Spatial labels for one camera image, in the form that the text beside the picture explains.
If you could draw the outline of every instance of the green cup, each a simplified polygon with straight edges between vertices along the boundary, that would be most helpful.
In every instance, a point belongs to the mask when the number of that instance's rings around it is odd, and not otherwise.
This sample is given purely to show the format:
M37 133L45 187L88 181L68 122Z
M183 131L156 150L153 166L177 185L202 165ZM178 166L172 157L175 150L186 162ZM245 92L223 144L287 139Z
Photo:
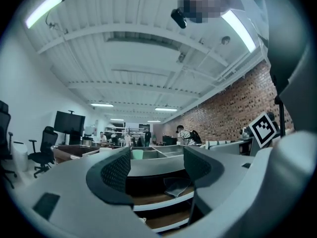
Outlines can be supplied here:
M132 150L132 155L134 160L143 159L143 150Z

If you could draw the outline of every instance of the monitor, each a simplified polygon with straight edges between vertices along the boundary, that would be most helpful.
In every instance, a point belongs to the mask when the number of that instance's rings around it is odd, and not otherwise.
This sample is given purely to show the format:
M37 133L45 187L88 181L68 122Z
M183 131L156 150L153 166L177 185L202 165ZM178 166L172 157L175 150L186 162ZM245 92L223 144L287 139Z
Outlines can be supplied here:
M85 117L57 111L54 130L70 135L83 134Z

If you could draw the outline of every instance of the chair armrest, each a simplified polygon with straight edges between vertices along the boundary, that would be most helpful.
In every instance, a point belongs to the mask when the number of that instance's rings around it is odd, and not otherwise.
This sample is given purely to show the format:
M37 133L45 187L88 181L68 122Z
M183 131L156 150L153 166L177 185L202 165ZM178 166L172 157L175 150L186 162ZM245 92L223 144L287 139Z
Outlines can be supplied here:
M37 142L36 140L34 140L34 139L30 139L29 140L30 142L32 142L32 145L33 145L33 151L34 151L34 153L36 153L36 151L35 151L35 142Z

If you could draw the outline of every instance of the black mesh pad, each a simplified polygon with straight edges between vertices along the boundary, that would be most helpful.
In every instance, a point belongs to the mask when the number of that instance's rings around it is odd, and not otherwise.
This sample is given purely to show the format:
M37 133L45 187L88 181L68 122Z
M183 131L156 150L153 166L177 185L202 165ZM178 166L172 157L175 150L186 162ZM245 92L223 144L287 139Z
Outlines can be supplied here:
M131 170L130 154L130 148L125 148L88 170L88 188L105 203L129 205L133 208L132 198L125 194L125 181Z
M195 188L210 186L224 172L219 161L194 150L194 147L184 148L184 167Z

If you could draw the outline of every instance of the white ceiling beam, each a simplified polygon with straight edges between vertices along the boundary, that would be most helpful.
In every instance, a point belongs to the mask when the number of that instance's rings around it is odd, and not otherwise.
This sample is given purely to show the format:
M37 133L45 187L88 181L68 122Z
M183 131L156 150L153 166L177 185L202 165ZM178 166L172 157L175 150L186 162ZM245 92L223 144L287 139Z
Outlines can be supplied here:
M217 80L220 80L221 78L224 78L226 75L228 75L230 72L234 71L235 68L237 68L245 59L247 59L252 53L249 51L246 51L241 56L239 56L234 62L232 62L226 70L224 70L218 77Z
M113 104L115 108L131 108L131 109L138 109L138 110L152 110L154 112L155 108L166 108L164 106L158 106L158 105L146 105L146 104L136 104L136 103L116 103L114 101L88 101L88 104L90 103L99 103L99 104ZM173 109L180 109L181 107L176 107L176 106L169 106L169 108Z
M244 65L237 73L235 73L232 77L230 77L223 85L219 86L218 88L215 88L214 90L208 92L207 94L205 94L204 96L202 96L201 98L199 98L198 100L196 100L195 102L193 102L192 104L188 105L187 107L183 108L182 110L176 112L174 115L172 115L171 117L167 118L165 121L163 121L163 123L166 123L178 116L180 116L181 114L191 110L192 108L198 106L199 104L201 104L202 102L210 99L212 96L216 95L218 92L224 90L226 87L228 87L229 85L231 85L232 83L234 83L236 80L238 80L240 77L242 77L243 75L245 75L248 71L250 71L251 69L253 69L256 65L258 65L261 61L263 61L263 55L261 52L259 52L252 60L250 60L246 65Z
M110 118L113 118L112 115L105 115L105 117L107 117L108 119ZM144 124L147 124L149 120L152 120L153 118L149 118L149 117L128 117L128 116L121 116L122 119L124 119L124 121L111 121L113 123L122 123L122 122L135 122L135 123L144 123Z
M132 85L132 84L117 84L117 83L70 83L67 86L69 89L129 89L129 90L141 90L141 91L151 91L166 94L178 94L187 96L189 98L200 98L197 93L190 93L185 91L177 91L173 89L160 88L154 86L144 86L144 85Z
M145 4L145 0L139 0L138 14L137 14L137 24L141 23L144 4Z
M215 86L213 83L210 82L211 80L212 80L212 81L216 81L216 79L215 79L214 77L212 77L212 76L210 76L210 75L208 75L208 74L206 74L206 73L203 73L203 72L201 72L201 71L194 70L194 69L192 69L192 68L187 68L187 67L186 67L186 70L189 71L189 72L192 72L192 73L194 73L194 74L196 74L196 75L201 76L203 80L209 82L209 85Z
M105 24L100 26L91 26L81 30L77 30L68 34L65 34L65 39L67 41L82 37L85 35L90 34L98 34L98 33L105 33L105 32L136 32L136 33L144 33L144 34L153 34L157 36L161 36L170 40L174 40L180 43L183 43L187 46L190 46L196 50L203 52L204 54L210 56L211 58L215 59L217 62L221 63L224 66L228 66L228 62L222 58L220 55L216 54L214 51L210 51L208 48L203 46L202 44L192 40L181 34L173 33L167 29L162 29L159 27L152 27L147 25L132 25L132 24ZM39 54L43 53L44 51L61 44L63 42L63 38L56 38L55 40L47 43L37 52Z
M167 118L171 114L147 114L143 112L125 112L125 111L112 111L112 112L103 112L107 116L122 116L122 117L145 117L145 118Z

